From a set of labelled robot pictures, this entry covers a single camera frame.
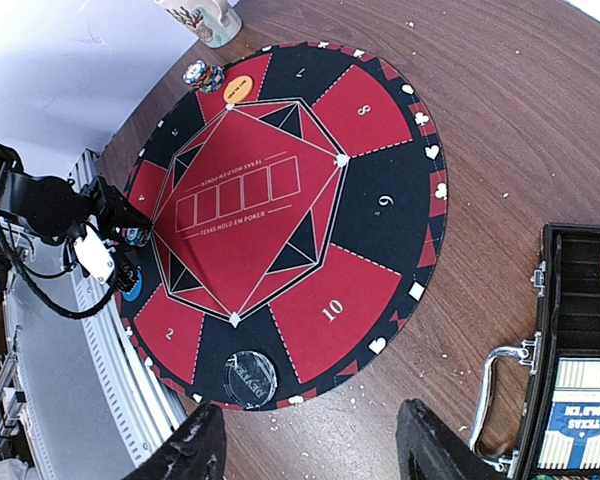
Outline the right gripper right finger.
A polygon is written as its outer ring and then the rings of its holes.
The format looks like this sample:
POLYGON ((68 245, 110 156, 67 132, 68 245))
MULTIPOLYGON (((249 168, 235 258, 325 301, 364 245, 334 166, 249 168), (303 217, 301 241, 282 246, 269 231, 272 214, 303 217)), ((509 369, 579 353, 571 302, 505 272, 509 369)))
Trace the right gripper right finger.
POLYGON ((401 403, 395 439, 402 480, 506 478, 472 453, 421 399, 401 403))

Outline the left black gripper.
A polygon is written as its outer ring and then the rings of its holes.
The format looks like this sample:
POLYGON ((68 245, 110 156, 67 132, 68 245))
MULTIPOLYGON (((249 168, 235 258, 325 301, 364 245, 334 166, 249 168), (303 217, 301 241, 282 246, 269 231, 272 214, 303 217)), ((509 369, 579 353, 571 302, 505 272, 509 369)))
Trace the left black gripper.
POLYGON ((150 231, 151 220, 101 175, 83 185, 76 194, 76 199, 80 207, 79 216, 71 225, 66 237, 69 257, 80 266, 84 275, 92 277, 78 262, 73 242, 79 237, 84 237, 88 228, 95 230, 113 257, 114 273, 105 284, 100 284, 92 278, 100 285, 121 290, 127 274, 135 270, 134 264, 126 256, 126 252, 134 247, 124 243, 122 229, 137 228, 150 231))

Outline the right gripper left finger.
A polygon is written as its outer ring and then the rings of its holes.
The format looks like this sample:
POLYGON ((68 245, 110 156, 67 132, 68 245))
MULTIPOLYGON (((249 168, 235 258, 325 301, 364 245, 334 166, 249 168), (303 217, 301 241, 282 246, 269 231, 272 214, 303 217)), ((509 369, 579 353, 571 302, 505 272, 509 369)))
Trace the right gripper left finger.
POLYGON ((127 479, 223 479, 226 458, 223 411, 203 402, 127 479))

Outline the poker chip stack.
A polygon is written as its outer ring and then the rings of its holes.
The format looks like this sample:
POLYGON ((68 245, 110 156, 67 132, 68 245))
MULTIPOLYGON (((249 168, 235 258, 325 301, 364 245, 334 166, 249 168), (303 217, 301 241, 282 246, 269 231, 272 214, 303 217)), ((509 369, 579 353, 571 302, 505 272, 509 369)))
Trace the poker chip stack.
POLYGON ((121 233, 124 243, 130 247, 142 248, 150 240, 151 229, 141 227, 124 227, 121 233))
POLYGON ((225 82, 224 70, 220 66, 208 65, 202 60, 197 60, 187 66, 183 75, 183 82, 205 94, 211 94, 220 89, 225 82))

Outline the blue small blind button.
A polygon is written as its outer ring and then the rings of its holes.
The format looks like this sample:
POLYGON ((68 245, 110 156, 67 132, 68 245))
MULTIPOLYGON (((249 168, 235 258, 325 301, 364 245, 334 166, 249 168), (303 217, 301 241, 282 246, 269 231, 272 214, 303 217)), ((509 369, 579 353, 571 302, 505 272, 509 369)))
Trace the blue small blind button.
POLYGON ((121 295, 124 301, 136 301, 143 288, 143 275, 140 268, 135 269, 132 273, 128 273, 121 287, 121 295))

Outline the clear dealer button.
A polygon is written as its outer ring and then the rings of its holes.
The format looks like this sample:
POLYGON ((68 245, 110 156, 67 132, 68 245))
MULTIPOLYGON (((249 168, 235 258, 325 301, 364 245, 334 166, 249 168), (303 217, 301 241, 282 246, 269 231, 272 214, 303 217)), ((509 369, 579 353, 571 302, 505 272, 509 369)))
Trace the clear dealer button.
POLYGON ((267 404, 276 393, 278 379, 271 360, 261 352, 234 352, 224 364, 223 386, 228 397, 245 410, 267 404))

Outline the orange big blind button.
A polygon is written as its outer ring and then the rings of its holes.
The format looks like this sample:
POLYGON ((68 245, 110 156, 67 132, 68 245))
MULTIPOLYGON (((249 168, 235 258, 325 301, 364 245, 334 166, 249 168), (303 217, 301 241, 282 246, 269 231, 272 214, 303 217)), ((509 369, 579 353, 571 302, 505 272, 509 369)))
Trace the orange big blind button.
POLYGON ((226 104, 238 104, 249 98, 254 89, 254 80, 249 75, 240 75, 227 83, 223 92, 226 104))

